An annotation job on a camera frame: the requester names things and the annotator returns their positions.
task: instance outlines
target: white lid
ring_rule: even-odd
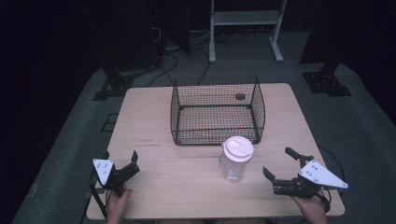
[[[233,136],[223,144],[224,153],[232,161],[247,161],[253,156],[253,145],[242,136]]]

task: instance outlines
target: wire basket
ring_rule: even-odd
[[[264,101],[256,77],[175,80],[171,132],[177,145],[219,145],[232,136],[257,144],[264,123]]]

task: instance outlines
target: human hand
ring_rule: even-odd
[[[125,215],[126,204],[128,198],[132,193],[132,189],[127,189],[126,185],[122,186],[124,192],[119,196],[114,190],[106,190],[106,209],[107,222],[106,224],[121,224]]]
[[[323,195],[323,190],[320,189],[318,194]],[[310,224],[327,224],[326,212],[323,202],[319,197],[314,196],[311,199],[301,199],[291,197],[300,207],[300,211],[305,216]]]

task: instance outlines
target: wooden table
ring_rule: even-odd
[[[263,137],[254,145],[253,158],[238,183],[226,181],[219,170],[221,146],[175,145],[170,131],[172,88],[128,90],[108,146],[117,169],[130,162],[134,150],[139,156],[141,171],[126,183],[134,191],[125,218],[301,216],[291,198],[273,193],[262,167],[279,179],[296,177],[299,162],[285,153],[285,147],[313,155],[323,165],[324,161],[291,87],[261,84],[261,89],[266,112]],[[328,216],[341,216],[345,207],[338,193],[331,193]],[[87,216],[104,219],[94,199]]]

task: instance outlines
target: plastic jar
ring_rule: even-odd
[[[248,162],[253,156],[253,145],[242,136],[233,136],[222,144],[219,158],[224,178],[230,182],[241,181]]]

